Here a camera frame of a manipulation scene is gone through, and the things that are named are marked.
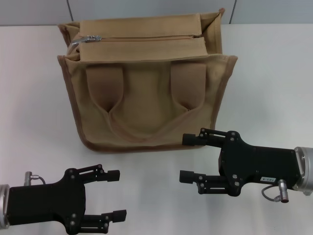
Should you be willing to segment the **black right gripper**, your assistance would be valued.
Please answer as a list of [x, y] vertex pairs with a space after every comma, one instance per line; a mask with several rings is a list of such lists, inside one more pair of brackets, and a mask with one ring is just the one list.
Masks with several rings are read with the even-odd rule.
[[300, 179], [300, 170], [293, 149], [254, 146], [244, 142], [238, 132], [201, 128], [198, 135], [183, 134], [182, 145], [221, 147], [221, 176], [181, 170], [179, 181], [196, 183], [198, 194], [238, 196], [248, 183], [278, 185], [285, 180], [288, 189]]

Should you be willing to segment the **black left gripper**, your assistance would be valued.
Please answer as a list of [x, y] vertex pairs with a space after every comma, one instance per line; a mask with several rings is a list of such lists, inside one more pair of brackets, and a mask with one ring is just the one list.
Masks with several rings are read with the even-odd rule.
[[119, 170], [104, 171], [101, 164], [68, 169], [53, 184], [12, 187], [9, 190], [6, 215], [11, 226], [57, 221], [67, 233], [107, 233], [109, 223], [124, 222], [127, 211], [101, 215], [84, 215], [86, 194], [84, 183], [115, 182]]

